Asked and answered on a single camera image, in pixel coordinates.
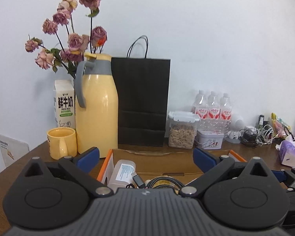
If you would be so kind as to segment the colourful snack packet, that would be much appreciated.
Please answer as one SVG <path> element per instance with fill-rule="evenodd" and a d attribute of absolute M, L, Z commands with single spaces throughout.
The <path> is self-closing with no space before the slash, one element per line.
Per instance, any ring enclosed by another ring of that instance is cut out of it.
<path fill-rule="evenodd" d="M 288 135 L 291 135 L 291 127 L 275 113 L 271 113 L 271 120 L 274 133 L 277 137 L 285 139 Z"/>

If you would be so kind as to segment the white plastic rectangular case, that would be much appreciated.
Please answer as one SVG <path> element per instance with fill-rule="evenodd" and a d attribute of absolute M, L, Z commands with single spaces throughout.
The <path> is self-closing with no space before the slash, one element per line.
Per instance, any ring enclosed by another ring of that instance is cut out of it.
<path fill-rule="evenodd" d="M 108 180 L 108 187 L 116 193 L 119 188 L 125 188 L 128 184 L 134 184 L 132 173 L 135 172 L 136 164 L 133 161 L 119 160 Z"/>

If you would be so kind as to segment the left water bottle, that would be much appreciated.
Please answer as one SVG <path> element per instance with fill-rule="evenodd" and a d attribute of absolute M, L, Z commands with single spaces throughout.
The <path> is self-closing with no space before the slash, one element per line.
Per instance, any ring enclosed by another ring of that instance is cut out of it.
<path fill-rule="evenodd" d="M 208 101 L 204 91 L 199 90 L 193 102 L 191 112 L 198 114 L 201 120 L 206 120 L 208 115 Z"/>

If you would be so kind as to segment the purple tissue pack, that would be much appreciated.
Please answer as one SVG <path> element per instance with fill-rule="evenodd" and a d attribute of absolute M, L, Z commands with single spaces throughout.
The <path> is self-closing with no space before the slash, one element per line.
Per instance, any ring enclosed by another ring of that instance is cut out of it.
<path fill-rule="evenodd" d="M 295 141 L 288 136 L 280 144 L 276 145 L 280 162 L 284 166 L 295 167 Z"/>

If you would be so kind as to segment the white milk carton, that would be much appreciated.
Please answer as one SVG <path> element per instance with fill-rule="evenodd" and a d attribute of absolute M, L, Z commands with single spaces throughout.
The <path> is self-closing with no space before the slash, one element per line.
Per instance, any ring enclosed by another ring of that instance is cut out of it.
<path fill-rule="evenodd" d="M 71 80 L 54 82 L 54 111 L 56 127 L 75 126 L 74 88 Z"/>

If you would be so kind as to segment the middle water bottle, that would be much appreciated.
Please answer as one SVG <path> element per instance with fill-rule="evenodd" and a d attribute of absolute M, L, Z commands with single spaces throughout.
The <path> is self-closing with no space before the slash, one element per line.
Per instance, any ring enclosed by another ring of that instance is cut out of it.
<path fill-rule="evenodd" d="M 217 93 L 211 91 L 210 95 L 208 96 L 208 119 L 217 121 L 220 116 L 220 104 L 217 100 Z"/>

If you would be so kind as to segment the yellow ceramic mug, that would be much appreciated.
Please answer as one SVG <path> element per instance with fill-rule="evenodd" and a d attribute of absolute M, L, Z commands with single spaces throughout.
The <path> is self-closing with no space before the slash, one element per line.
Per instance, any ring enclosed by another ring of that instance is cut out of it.
<path fill-rule="evenodd" d="M 76 131 L 69 127 L 58 127 L 47 132 L 49 154 L 59 160 L 65 156 L 75 157 L 78 153 Z"/>

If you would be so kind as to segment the red orange cardboard box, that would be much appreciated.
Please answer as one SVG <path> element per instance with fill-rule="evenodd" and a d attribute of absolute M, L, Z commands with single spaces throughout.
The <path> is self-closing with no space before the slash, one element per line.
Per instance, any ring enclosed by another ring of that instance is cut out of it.
<path fill-rule="evenodd" d="M 119 160 L 134 162 L 136 173 L 144 181 L 158 176 L 171 176 L 187 184 L 204 173 L 194 164 L 192 150 L 143 152 L 112 149 L 104 160 L 97 180 L 101 183 L 107 183 Z"/>

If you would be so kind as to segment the dried pink rose bouquet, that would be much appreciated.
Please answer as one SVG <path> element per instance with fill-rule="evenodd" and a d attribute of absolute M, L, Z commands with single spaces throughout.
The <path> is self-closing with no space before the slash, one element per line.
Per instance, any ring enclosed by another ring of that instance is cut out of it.
<path fill-rule="evenodd" d="M 42 31 L 46 35 L 56 36 L 59 47 L 47 48 L 43 40 L 29 37 L 25 42 L 25 50 L 33 53 L 38 50 L 35 58 L 36 65 L 41 69 L 52 69 L 54 73 L 63 67 L 72 77 L 76 77 L 78 64 L 85 60 L 86 52 L 101 53 L 108 40 L 106 30 L 93 25 L 93 18 L 100 12 L 102 0 L 61 0 L 52 18 L 45 19 Z M 89 34 L 78 34 L 74 28 L 73 12 L 78 5 L 89 9 L 87 18 L 90 19 Z"/>

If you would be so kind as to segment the water bottle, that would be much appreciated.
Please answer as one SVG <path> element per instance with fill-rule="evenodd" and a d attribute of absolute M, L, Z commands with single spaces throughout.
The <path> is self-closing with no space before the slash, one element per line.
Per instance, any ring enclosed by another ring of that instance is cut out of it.
<path fill-rule="evenodd" d="M 199 90 L 193 102 L 191 112 L 198 114 L 201 120 L 206 120 L 208 115 L 208 101 L 204 91 Z"/>
<path fill-rule="evenodd" d="M 232 116 L 232 104 L 228 93 L 224 93 L 220 99 L 220 125 L 224 135 L 229 131 Z"/>
<path fill-rule="evenodd" d="M 220 116 L 220 104 L 217 100 L 217 93 L 211 91 L 210 95 L 208 96 L 208 119 L 217 121 Z"/>

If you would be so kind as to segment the right water bottle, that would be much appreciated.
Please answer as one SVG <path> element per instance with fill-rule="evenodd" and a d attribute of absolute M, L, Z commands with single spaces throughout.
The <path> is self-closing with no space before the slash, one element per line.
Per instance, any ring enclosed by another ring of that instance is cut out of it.
<path fill-rule="evenodd" d="M 220 125 L 224 135 L 229 131 L 232 116 L 232 104 L 228 93 L 224 93 L 220 99 Z"/>

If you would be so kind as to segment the yellow thermos jug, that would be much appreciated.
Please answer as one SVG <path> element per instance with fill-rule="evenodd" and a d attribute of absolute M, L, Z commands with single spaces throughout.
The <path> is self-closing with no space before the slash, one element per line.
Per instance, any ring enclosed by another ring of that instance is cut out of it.
<path fill-rule="evenodd" d="M 118 147 L 118 93 L 108 54 L 84 54 L 79 62 L 74 90 L 78 152 L 97 147 L 100 158 Z"/>

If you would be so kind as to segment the clear seed storage container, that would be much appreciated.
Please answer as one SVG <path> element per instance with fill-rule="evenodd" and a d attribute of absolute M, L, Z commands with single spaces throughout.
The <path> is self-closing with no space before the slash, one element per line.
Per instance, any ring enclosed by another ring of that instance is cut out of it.
<path fill-rule="evenodd" d="M 172 148 L 192 149 L 200 122 L 199 115 L 186 111 L 171 111 L 168 119 L 168 145 Z"/>

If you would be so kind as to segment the small white tin box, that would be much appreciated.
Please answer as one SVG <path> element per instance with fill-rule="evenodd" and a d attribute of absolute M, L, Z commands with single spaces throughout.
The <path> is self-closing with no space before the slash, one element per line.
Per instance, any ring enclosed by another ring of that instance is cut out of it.
<path fill-rule="evenodd" d="M 204 150 L 219 150 L 222 147 L 224 134 L 220 131 L 197 130 L 195 145 Z"/>

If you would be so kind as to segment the white toy robot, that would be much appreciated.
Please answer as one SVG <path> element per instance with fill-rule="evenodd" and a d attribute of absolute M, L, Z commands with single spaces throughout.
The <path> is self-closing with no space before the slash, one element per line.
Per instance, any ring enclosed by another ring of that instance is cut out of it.
<path fill-rule="evenodd" d="M 242 118 L 232 119 L 230 128 L 226 137 L 229 143 L 239 144 L 241 141 L 241 130 L 245 128 L 245 123 Z"/>

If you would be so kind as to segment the plush corgi toy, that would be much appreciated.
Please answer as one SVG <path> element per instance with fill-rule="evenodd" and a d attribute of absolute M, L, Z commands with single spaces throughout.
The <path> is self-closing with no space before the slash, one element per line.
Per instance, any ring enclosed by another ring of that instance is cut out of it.
<path fill-rule="evenodd" d="M 174 184 L 173 182 L 170 182 L 168 180 L 159 180 L 155 182 L 155 184 L 152 186 L 152 188 L 157 188 L 157 189 L 164 189 L 164 188 L 171 188 L 174 190 L 179 190 L 178 186 Z"/>

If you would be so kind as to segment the black paper shopping bag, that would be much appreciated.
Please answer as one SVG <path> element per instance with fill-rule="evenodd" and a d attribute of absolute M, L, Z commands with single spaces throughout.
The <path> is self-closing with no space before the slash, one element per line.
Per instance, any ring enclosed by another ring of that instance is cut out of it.
<path fill-rule="evenodd" d="M 112 76 L 119 98 L 118 142 L 161 147 L 164 142 L 171 61 L 112 58 Z"/>

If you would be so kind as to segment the white leaflet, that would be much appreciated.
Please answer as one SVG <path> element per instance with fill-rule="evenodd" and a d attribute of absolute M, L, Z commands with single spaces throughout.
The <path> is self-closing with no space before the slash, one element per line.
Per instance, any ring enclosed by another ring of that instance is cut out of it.
<path fill-rule="evenodd" d="M 0 151 L 6 167 L 30 152 L 27 143 L 3 135 L 0 135 Z"/>

